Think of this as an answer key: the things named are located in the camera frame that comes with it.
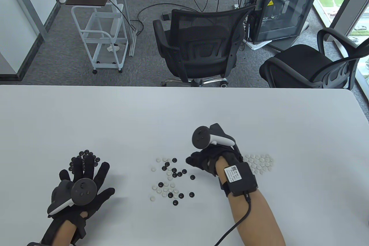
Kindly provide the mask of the person's left hand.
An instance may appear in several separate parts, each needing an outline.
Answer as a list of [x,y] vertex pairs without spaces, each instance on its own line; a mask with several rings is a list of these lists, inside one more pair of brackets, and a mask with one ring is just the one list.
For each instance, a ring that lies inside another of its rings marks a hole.
[[86,221],[115,194],[114,188],[99,192],[110,169],[109,163],[103,162],[96,174],[92,155],[87,155],[84,159],[75,157],[72,164],[74,178],[71,180],[69,172],[62,170],[59,173],[60,183],[51,194],[47,213],[53,221],[43,238],[49,245],[56,242],[62,225],[66,223],[71,223],[74,227],[70,243],[83,239],[86,235]]

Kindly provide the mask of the person's right hand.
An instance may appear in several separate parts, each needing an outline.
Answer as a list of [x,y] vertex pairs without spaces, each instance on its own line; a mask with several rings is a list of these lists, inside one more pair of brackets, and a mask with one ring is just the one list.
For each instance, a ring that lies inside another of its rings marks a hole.
[[207,171],[213,176],[218,176],[216,163],[220,157],[223,157],[229,166],[243,162],[243,157],[239,151],[224,145],[210,145],[200,152],[193,152],[185,161],[190,166]]

